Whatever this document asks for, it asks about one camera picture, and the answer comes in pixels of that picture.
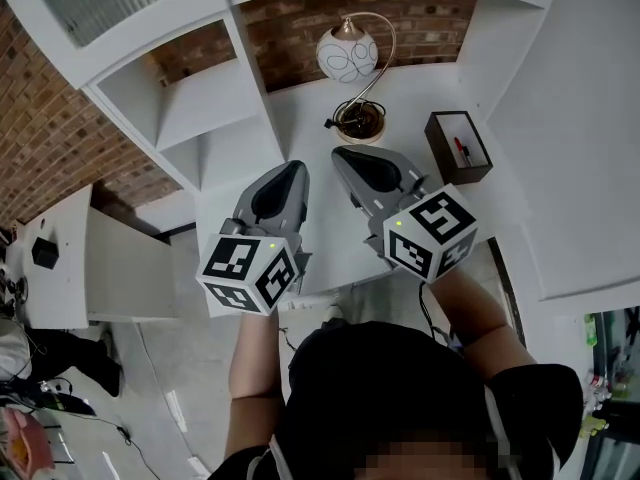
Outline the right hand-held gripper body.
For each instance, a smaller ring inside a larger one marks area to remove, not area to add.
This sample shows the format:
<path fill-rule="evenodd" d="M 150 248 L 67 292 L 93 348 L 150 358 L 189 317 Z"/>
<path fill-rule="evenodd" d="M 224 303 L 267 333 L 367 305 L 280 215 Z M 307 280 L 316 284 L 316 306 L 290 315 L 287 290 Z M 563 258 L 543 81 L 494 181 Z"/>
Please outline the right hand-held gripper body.
<path fill-rule="evenodd" d="M 365 243 L 390 268 L 432 283 L 472 252 L 478 220 L 455 186 L 439 186 L 385 148 L 339 146 L 331 159 L 352 204 L 368 217 Z"/>

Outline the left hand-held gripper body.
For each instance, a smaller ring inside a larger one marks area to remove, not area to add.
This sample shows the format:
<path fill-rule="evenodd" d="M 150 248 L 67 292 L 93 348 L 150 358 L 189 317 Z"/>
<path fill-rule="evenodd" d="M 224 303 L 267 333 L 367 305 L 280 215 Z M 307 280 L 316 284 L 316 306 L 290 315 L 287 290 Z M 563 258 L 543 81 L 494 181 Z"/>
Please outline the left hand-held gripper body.
<path fill-rule="evenodd" d="M 310 177 L 304 162 L 281 164 L 248 186 L 212 234 L 195 279 L 224 309 L 270 315 L 304 276 L 302 249 Z"/>

